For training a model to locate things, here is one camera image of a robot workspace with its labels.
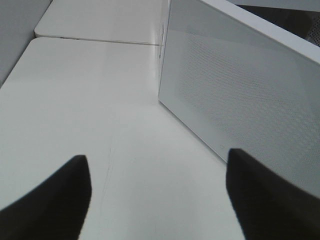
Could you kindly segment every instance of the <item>gray wall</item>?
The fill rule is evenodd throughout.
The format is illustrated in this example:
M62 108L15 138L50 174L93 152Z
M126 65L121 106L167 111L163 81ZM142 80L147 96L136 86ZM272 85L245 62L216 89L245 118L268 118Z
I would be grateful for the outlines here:
M0 0L0 87L34 38L51 0Z

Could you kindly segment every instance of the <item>white perforated panel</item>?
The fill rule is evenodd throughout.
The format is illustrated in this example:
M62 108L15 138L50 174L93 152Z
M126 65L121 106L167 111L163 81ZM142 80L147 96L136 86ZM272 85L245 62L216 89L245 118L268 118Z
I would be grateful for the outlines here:
M319 91L319 63L201 1L172 1L159 99L223 159L242 148L320 196Z

